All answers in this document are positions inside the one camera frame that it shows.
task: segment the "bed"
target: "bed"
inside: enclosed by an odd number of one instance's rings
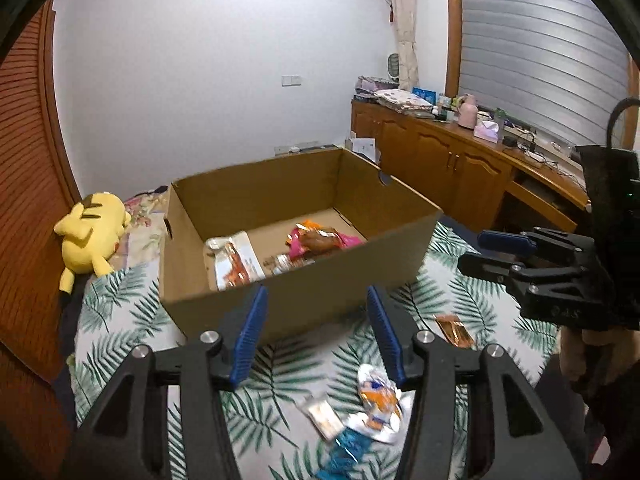
[[[84,285],[73,353],[66,362],[81,424],[114,370],[135,345],[155,351],[184,343],[182,333],[158,299],[159,242],[164,235],[166,193],[145,193],[126,203],[132,223],[110,263],[116,272],[91,277]],[[412,283],[392,297],[423,327],[440,334],[436,314],[457,314],[478,346],[498,342],[535,383],[556,346],[556,327],[522,319],[504,288],[460,275],[460,254],[474,250],[463,228],[439,223],[424,264]],[[243,478],[304,480],[326,462],[326,444],[296,404],[309,394],[327,394],[343,415],[360,410],[356,373],[360,364],[381,365],[362,310],[309,333],[258,349],[250,378],[234,393],[223,394],[223,409]],[[460,474],[466,443],[466,391],[456,393],[454,459],[451,477]],[[168,439],[172,476],[186,478],[180,430],[178,387],[171,387]],[[395,475],[403,439],[395,445],[374,442],[350,478],[390,479]]]

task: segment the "wooden wardrobe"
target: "wooden wardrobe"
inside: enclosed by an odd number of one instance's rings
[[[50,387],[65,365],[53,225],[79,200],[56,112],[53,24],[48,0],[0,65],[0,427],[44,479],[72,432]]]

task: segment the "pikachu plush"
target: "pikachu plush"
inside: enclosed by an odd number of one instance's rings
[[[53,230],[63,236],[62,259],[65,270],[60,276],[60,290],[71,293],[76,274],[94,272],[104,276],[113,272],[107,259],[118,249],[124,228],[131,215],[117,196],[95,193],[77,203],[71,213]]]

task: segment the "beige curtain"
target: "beige curtain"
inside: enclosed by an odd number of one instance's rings
[[[400,88],[418,86],[418,59],[415,55],[415,0],[391,0],[394,5],[396,40],[400,58]]]

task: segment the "window blind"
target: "window blind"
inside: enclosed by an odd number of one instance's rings
[[[571,144],[604,144],[628,94],[628,53],[591,0],[462,0],[462,9],[461,94]]]

